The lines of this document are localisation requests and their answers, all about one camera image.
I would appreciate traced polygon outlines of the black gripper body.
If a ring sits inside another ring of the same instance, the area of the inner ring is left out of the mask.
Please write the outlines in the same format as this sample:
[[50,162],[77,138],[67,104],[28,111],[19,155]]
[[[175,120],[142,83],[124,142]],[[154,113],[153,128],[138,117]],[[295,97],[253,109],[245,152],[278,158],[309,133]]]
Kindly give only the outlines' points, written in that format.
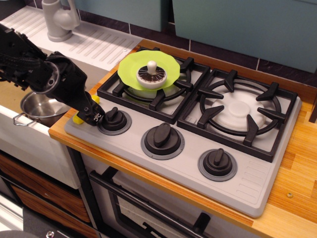
[[70,58],[53,52],[46,62],[57,67],[57,85],[46,94],[86,116],[93,114],[92,99],[85,91],[87,75]]

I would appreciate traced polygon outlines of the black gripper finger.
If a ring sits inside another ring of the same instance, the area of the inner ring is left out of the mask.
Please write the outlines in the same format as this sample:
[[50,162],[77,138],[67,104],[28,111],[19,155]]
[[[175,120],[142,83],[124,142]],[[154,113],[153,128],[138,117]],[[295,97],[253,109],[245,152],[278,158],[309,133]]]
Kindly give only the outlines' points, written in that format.
[[90,119],[90,113],[91,111],[79,111],[78,112],[78,117],[83,120],[85,123],[91,125],[91,126],[96,126],[98,123],[92,123]]
[[99,105],[99,103],[95,102],[94,100],[91,100],[91,113],[90,113],[90,119],[92,123],[98,123],[100,119],[105,115],[104,110]]

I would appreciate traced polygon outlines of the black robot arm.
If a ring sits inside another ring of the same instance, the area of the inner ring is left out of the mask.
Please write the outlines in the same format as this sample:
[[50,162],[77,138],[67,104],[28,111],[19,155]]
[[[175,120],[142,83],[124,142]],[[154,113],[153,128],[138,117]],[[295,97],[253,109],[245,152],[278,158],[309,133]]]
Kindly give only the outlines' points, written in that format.
[[105,115],[85,90],[87,75],[60,52],[43,53],[25,34],[0,26],[0,78],[23,90],[64,103],[85,123],[96,126]]

